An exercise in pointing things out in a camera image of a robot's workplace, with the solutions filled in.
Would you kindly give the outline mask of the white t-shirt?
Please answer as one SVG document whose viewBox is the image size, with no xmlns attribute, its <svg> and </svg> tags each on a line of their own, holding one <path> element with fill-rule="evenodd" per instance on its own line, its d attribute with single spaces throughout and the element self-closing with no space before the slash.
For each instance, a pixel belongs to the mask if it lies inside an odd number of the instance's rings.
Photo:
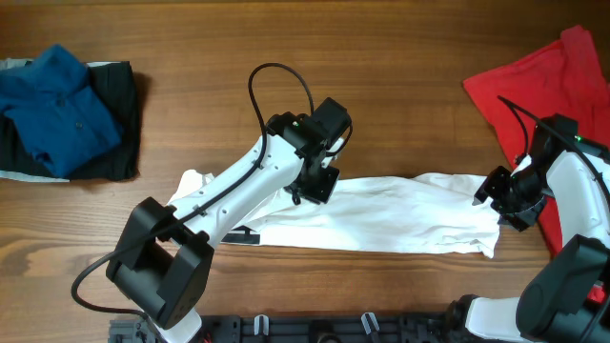
<svg viewBox="0 0 610 343">
<path fill-rule="evenodd" d="M 262 246 L 358 252 L 470 253 L 491 258 L 499 239 L 499 216 L 472 197 L 483 179 L 470 174 L 425 173 L 415 178 L 363 177 L 337 182 L 330 200 L 297 205 L 285 191 L 295 177 L 288 167 L 258 170 L 194 229 L 215 223 L 245 226 Z"/>
</svg>

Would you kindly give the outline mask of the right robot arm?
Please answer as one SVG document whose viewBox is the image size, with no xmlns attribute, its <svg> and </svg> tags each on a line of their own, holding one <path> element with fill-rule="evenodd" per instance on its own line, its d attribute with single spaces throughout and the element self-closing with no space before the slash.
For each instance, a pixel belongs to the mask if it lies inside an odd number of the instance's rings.
<svg viewBox="0 0 610 343">
<path fill-rule="evenodd" d="M 609 150 L 556 114 L 538 122 L 528 156 L 515 171 L 498 167 L 474 195 L 503 224 L 532 226 L 549 199 L 559 212 L 562 248 L 518 297 L 464 295 L 451 304 L 448 342 L 606 342 L 609 301 Z"/>
</svg>

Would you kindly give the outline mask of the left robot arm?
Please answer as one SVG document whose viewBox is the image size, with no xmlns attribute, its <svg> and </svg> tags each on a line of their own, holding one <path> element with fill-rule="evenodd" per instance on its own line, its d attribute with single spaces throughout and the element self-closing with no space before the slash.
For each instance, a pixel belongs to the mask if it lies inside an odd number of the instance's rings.
<svg viewBox="0 0 610 343">
<path fill-rule="evenodd" d="M 202 319 L 194 306 L 216 247 L 266 198 L 285 190 L 295 203 L 329 200 L 339 176 L 331 151 L 351 127 L 332 98 L 311 115 L 276 114 L 254 146 L 209 184 L 169 205 L 149 197 L 133 209 L 106 276 L 145 313 L 160 341 L 195 337 Z"/>
</svg>

